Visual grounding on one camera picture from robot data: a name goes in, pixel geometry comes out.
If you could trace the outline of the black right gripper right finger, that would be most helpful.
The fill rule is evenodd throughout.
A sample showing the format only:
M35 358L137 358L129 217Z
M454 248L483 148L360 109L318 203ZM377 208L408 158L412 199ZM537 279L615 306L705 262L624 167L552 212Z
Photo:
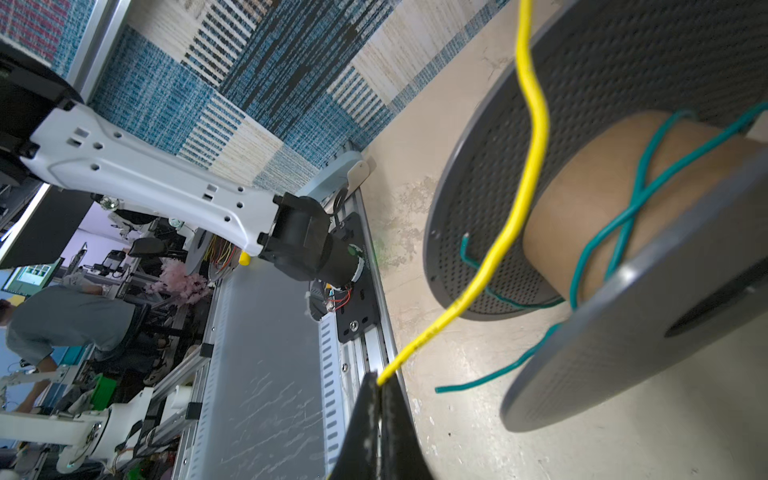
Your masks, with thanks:
M396 379L388 380L381 388L381 415L381 478L433 479Z

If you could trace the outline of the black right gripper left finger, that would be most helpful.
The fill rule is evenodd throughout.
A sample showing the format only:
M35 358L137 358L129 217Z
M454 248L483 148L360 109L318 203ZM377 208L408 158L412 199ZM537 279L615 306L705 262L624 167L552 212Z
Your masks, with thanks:
M329 479L375 479L378 469L381 390L376 372L361 381L345 438Z

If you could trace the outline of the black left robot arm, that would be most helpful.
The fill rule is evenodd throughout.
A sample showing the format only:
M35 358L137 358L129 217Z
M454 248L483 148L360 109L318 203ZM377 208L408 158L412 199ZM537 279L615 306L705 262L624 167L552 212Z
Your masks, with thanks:
M331 217L317 200L241 186L147 144L7 44L1 46L1 170L190 222L298 281L342 289L365 269L363 251L332 234Z

